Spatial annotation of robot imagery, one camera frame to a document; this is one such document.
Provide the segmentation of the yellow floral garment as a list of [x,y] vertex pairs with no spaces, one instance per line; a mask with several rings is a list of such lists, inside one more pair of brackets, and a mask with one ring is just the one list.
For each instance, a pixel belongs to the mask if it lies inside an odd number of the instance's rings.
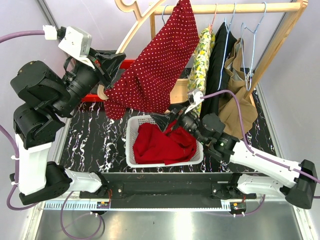
[[206,92],[207,73],[210,57],[215,45],[215,34],[209,26],[199,35],[199,42],[193,52],[193,65],[188,77],[187,90],[199,89],[203,95]]

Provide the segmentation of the red polka dot garment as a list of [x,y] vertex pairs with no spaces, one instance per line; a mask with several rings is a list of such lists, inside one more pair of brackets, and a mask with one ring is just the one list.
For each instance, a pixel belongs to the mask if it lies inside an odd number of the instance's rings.
[[123,117],[126,109],[164,113],[171,104],[170,93],[199,43],[192,5],[180,0],[166,24],[107,89],[104,110],[108,118]]

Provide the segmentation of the red skirt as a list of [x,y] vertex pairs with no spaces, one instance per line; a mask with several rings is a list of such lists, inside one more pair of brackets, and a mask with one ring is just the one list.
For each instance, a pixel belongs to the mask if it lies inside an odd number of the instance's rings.
[[132,147],[135,162],[140,165],[188,162],[197,151],[197,141],[181,126],[175,128],[176,123],[170,123],[164,132],[156,124],[140,125]]

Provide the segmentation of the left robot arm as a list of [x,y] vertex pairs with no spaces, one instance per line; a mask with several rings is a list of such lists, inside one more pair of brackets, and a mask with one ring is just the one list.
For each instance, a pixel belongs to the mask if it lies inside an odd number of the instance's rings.
[[96,198],[108,193],[108,183],[96,172],[76,172],[48,161],[49,150],[63,119],[98,84],[112,85],[124,53],[90,49],[89,64],[77,60],[72,70],[59,77],[40,60],[23,65],[11,87],[23,100],[13,114],[19,171],[10,177],[17,181],[23,205],[55,199],[66,192],[84,192]]

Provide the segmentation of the wooden hanger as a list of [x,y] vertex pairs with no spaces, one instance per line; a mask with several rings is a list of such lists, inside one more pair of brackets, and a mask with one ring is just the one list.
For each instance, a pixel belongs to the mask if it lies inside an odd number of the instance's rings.
[[132,26],[132,28],[129,30],[129,32],[126,34],[125,38],[122,40],[121,44],[116,50],[116,54],[120,54],[125,51],[126,47],[130,43],[132,38],[135,36],[139,28],[156,11],[156,8],[159,7],[161,4],[163,4],[164,2],[165,2],[164,0],[158,0],[152,5],[150,5],[144,13],[141,13],[139,5],[136,0],[134,0],[130,4],[126,4],[123,0],[115,0],[115,4],[120,11],[124,13],[133,12],[135,16],[135,23]]

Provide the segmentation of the light blue wire hanger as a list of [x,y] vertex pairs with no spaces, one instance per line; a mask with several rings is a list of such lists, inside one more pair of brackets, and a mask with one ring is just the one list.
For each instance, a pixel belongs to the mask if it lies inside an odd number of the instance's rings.
[[163,10],[162,10],[162,13],[161,13],[161,20],[162,20],[162,23],[163,23],[163,26],[167,23],[167,19],[165,18],[165,11],[167,9],[169,5],[166,4],[164,7],[163,7]]

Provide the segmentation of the pink wire hanger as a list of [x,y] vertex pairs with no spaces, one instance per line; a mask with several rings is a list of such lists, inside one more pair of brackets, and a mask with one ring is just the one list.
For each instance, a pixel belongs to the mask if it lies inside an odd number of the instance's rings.
[[211,24],[209,25],[209,33],[211,34],[213,31],[213,25],[217,16],[217,10],[218,10],[218,3],[215,4],[215,11],[214,11],[214,15],[211,21]]

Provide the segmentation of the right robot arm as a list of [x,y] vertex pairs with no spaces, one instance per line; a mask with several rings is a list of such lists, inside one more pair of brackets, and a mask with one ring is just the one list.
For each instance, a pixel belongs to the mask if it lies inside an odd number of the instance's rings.
[[227,185],[230,197],[236,199],[243,194],[276,195],[298,208],[311,209],[319,182],[312,161],[291,161],[251,148],[243,140],[227,134],[225,124],[215,113],[199,118],[191,111],[174,108],[167,114],[153,113],[151,118],[162,132],[183,128],[214,159],[247,166],[263,174],[238,174]]

